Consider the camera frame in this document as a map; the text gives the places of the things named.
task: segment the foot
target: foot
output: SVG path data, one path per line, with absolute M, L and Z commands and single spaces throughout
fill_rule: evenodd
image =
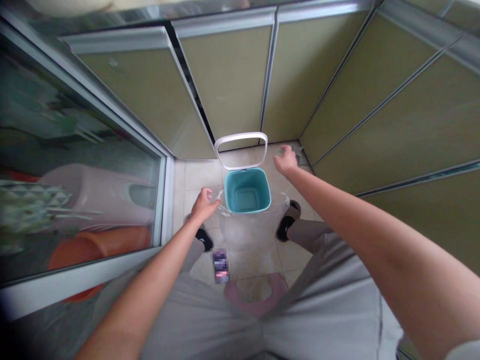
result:
M 190 219 L 191 214 L 188 214 L 185 218 L 185 222 L 187 222 L 188 219 Z M 205 225 L 202 224 L 200 228 L 197 230 L 195 234 L 195 238 L 198 241 L 201 241 L 203 246 L 205 247 L 204 253 L 208 253 L 212 251 L 214 248 L 214 242 L 212 241 L 212 238 L 210 237 L 209 233 L 207 232 L 207 229 L 205 229 Z
M 281 242 L 286 242 L 289 238 L 287 237 L 287 231 L 294 224 L 295 220 L 300 219 L 301 209 L 300 204 L 294 200 L 290 200 L 290 207 L 285 211 L 283 217 L 278 225 L 276 231 L 276 237 Z

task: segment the sliding glass door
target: sliding glass door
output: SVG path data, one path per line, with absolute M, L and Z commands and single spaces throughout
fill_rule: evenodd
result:
M 1 305 L 26 351 L 69 359 L 109 282 L 169 239 L 173 158 L 0 30 Z

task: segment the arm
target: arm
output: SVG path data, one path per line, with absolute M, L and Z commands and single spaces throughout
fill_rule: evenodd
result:
M 397 218 L 300 169 L 282 148 L 277 170 L 356 252 L 426 359 L 480 339 L 478 276 Z
M 210 203 L 212 191 L 201 190 L 190 219 L 112 306 L 83 344 L 81 359 L 138 359 L 157 314 L 180 273 L 197 230 L 215 212 L 220 200 Z

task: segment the teal trash can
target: teal trash can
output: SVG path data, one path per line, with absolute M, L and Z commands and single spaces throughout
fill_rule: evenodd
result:
M 259 138 L 265 141 L 265 151 L 260 162 L 248 165 L 230 167 L 222 163 L 219 146 L 223 143 Z M 263 132 L 244 132 L 219 138 L 215 142 L 215 154 L 221 165 L 230 170 L 225 176 L 225 202 L 228 211 L 234 214 L 252 214 L 268 209 L 272 203 L 267 174 L 258 166 L 261 165 L 267 154 L 268 138 Z

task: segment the leg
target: leg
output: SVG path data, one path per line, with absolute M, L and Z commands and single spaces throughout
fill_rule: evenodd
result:
M 403 331 L 353 250 L 324 222 L 296 220 L 287 235 L 314 255 L 262 319 L 267 350 L 287 359 L 394 359 Z
M 263 350 L 258 319 L 188 274 L 204 249 L 201 241 L 193 241 L 182 272 L 150 330 L 142 359 L 244 359 Z M 94 326 L 147 263 L 103 289 L 95 304 Z

